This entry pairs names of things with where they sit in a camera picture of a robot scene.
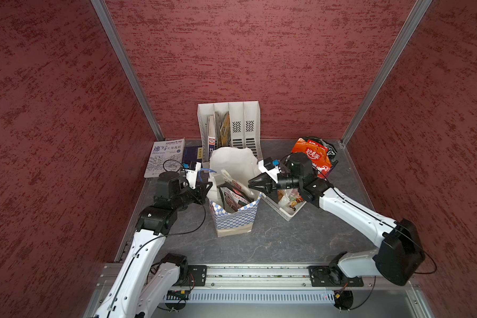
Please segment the black red condiment packet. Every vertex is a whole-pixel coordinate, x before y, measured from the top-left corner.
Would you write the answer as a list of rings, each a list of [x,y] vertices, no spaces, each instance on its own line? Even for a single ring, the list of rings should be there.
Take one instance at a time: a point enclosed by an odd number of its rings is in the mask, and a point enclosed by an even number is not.
[[[229,182],[219,185],[217,190],[227,213],[238,212],[239,209],[253,202],[250,196]]]

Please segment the clear brown condiment packet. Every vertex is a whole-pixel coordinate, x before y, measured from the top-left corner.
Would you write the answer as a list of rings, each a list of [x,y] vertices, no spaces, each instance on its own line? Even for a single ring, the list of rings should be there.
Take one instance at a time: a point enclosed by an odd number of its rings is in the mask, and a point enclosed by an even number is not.
[[[278,205],[290,213],[298,212],[306,204],[306,201],[296,189],[280,190],[277,191],[277,194]]]

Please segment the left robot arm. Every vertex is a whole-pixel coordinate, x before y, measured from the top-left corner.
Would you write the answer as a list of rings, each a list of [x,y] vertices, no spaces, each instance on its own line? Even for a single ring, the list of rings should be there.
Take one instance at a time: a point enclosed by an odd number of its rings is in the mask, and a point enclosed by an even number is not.
[[[175,171],[156,180],[153,204],[144,208],[123,266],[95,317],[152,317],[172,286],[188,277],[187,258],[167,254],[152,274],[160,249],[170,237],[179,212],[192,204],[203,206],[212,182],[191,182]]]

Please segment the checkered paper bag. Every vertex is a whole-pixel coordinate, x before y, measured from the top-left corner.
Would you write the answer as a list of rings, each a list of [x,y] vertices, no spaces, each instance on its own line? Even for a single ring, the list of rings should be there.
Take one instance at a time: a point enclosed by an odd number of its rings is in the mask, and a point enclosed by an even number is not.
[[[218,237],[249,233],[253,230],[262,194],[248,187],[260,174],[258,159],[249,148],[219,148],[209,161],[207,193],[209,210]]]

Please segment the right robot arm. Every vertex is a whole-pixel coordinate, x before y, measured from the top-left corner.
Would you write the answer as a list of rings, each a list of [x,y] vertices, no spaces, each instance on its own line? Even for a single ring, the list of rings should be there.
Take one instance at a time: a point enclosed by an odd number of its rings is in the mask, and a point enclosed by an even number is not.
[[[374,245],[370,251],[338,254],[327,267],[333,285],[344,286],[355,277],[381,276],[404,286],[425,261],[417,228],[411,221],[396,221],[352,200],[303,152],[289,155],[285,162],[262,160],[258,169],[260,174],[248,181],[250,189],[266,195],[295,189],[305,202],[348,223]]]

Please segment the orange red condiment packet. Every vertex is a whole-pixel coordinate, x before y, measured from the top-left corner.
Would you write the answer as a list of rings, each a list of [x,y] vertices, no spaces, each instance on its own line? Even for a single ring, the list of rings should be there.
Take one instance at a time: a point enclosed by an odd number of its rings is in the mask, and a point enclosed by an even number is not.
[[[326,178],[337,165],[336,148],[323,139],[314,136],[301,137],[297,140],[291,153],[305,153],[318,170],[320,178]]]

